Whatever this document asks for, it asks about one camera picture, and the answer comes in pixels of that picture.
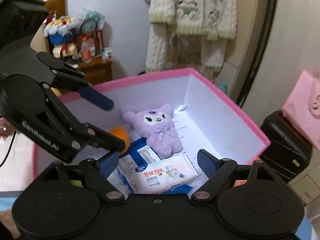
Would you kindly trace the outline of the person's left hand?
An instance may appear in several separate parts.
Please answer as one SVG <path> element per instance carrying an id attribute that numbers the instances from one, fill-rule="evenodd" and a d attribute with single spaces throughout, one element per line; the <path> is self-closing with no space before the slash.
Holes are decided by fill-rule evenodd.
<path id="1" fill-rule="evenodd" d="M 13 135 L 17 128 L 12 125 L 5 117 L 0 118 L 0 136 L 1 139 L 6 140 L 7 137 Z"/>

